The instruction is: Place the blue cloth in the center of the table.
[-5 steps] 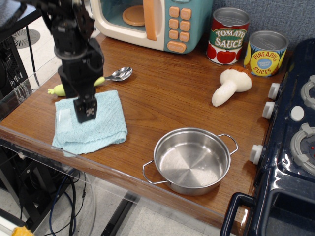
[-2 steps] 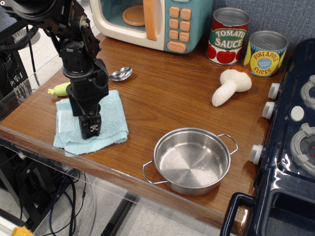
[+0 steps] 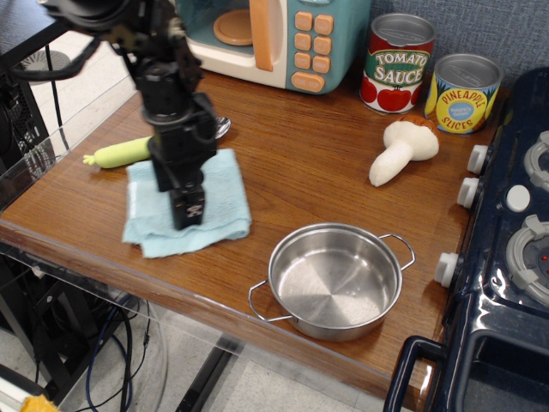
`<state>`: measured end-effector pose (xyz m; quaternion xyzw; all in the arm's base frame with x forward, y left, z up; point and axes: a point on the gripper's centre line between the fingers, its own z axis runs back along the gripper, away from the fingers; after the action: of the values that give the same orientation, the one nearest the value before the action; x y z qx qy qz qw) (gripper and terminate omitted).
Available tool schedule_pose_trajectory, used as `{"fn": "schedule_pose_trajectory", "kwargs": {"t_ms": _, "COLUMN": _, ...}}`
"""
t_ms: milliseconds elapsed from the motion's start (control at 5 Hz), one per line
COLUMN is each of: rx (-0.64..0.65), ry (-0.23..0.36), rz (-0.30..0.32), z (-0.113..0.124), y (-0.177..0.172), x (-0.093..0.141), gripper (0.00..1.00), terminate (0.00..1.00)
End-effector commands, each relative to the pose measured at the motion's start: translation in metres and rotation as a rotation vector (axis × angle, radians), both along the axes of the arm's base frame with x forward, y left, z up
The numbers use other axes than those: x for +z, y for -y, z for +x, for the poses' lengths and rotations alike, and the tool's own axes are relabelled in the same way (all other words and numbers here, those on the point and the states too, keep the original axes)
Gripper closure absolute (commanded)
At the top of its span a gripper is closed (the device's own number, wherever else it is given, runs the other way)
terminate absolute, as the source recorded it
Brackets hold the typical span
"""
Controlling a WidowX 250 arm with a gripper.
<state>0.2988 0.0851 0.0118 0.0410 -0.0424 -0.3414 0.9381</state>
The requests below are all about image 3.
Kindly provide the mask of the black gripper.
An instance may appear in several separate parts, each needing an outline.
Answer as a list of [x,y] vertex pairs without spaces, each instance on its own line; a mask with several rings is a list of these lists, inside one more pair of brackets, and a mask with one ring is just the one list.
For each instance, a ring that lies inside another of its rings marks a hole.
[[[216,155],[216,113],[205,93],[194,93],[180,112],[162,115],[148,106],[143,115],[154,128],[148,148],[158,190],[169,191],[173,226],[182,230],[201,225],[205,208],[202,165]],[[198,126],[200,137],[188,135]],[[186,168],[180,161],[197,161],[198,167]]]

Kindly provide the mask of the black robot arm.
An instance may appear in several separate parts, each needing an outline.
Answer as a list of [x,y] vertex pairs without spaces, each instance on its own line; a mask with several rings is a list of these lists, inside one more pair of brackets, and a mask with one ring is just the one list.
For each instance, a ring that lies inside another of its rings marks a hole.
[[201,62],[188,47],[186,30],[169,1],[44,1],[50,17],[93,36],[66,68],[53,71],[9,69],[21,80],[65,80],[80,73],[101,41],[123,57],[142,96],[142,113],[154,128],[148,150],[161,192],[171,201],[177,230],[202,223],[205,193],[202,165],[217,151],[217,115],[196,87]]

